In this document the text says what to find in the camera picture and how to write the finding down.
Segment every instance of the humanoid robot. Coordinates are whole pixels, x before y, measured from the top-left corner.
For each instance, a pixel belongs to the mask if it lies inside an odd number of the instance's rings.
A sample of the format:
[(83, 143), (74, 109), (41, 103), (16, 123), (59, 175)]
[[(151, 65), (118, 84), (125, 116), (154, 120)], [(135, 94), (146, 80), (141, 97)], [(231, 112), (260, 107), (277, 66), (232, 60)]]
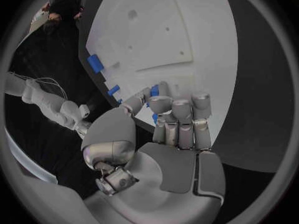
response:
[[(37, 80), (8, 73), (6, 93), (38, 105), (47, 118), (77, 131), (87, 166), (102, 173), (96, 183), (103, 198), (126, 219), (207, 224), (223, 205), (225, 177), (220, 159), (211, 152), (209, 94), (173, 100), (167, 83), (160, 82), (155, 96), (144, 88), (89, 123), (84, 121), (86, 105), (43, 91)], [(152, 143), (135, 152), (132, 118), (145, 103), (157, 115), (156, 127)]]

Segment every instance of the blue tab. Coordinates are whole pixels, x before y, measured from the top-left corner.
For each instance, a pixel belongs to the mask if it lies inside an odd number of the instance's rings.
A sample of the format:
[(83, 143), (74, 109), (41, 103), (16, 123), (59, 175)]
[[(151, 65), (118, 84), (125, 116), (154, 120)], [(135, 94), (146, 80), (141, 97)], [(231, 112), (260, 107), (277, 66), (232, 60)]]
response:
[(104, 69), (102, 62), (99, 60), (96, 54), (88, 57), (87, 61), (89, 62), (91, 68), (94, 70), (96, 74), (98, 74), (100, 71)]
[(150, 96), (158, 96), (159, 95), (159, 85), (155, 85), (150, 90)]
[(154, 113), (154, 114), (152, 115), (152, 118), (153, 118), (154, 123), (157, 124), (158, 115), (157, 115), (156, 113)]
[(111, 90), (108, 91), (108, 95), (112, 96), (119, 89), (120, 89), (120, 87), (118, 85), (114, 86)]

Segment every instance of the black background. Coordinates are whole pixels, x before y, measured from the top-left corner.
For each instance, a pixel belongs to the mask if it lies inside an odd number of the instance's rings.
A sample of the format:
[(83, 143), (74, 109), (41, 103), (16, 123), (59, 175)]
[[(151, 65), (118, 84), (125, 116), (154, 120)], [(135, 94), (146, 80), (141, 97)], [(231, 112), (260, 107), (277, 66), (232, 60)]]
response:
[[(294, 28), (299, 28), (298, 23), (298, 11), (299, 11), (299, 0), (277, 0), (289, 19), (292, 21)], [(23, 4), (25, 0), (1, 0), (1, 26), (0, 33), (1, 37), (4, 35), (5, 29), (8, 27), (9, 23), (13, 17), (18, 17), (16, 10), (19, 8), (20, 4)], [(24, 11), (26, 6), (23, 5), (20, 12)], [(296, 175), (291, 187), (277, 205), (277, 207), (270, 213), (270, 215), (262, 222), (263, 224), (272, 224), (280, 222), (279, 220), (284, 220), (288, 223), (298, 223), (299, 217), (297, 214), (297, 202), (298, 193), (297, 188), (299, 187), (299, 174)], [(0, 179), (0, 190), (1, 190), (1, 218), (2, 222), (8, 224), (18, 224), (18, 223), (36, 223), (33, 217), (23, 208), (22, 204), (19, 203), (17, 198), (14, 196), (10, 187), (7, 185), (5, 178), (1, 174)]]

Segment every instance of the person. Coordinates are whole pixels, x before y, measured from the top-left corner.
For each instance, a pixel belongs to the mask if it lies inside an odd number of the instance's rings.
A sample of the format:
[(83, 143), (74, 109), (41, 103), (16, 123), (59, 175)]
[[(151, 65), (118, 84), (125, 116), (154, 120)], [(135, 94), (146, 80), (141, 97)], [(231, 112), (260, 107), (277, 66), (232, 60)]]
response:
[(52, 0), (47, 2), (42, 11), (48, 12), (48, 21), (43, 25), (47, 35), (51, 35), (61, 22), (75, 22), (83, 12), (81, 0)]

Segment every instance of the dark hair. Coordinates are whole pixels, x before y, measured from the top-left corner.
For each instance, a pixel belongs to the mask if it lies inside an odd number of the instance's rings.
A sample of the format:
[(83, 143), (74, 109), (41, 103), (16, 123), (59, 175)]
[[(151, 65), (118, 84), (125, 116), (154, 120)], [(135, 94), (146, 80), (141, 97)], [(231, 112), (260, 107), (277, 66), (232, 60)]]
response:
[(47, 35), (51, 35), (58, 27), (59, 21), (57, 20), (48, 20), (44, 25), (43, 25), (43, 31)]

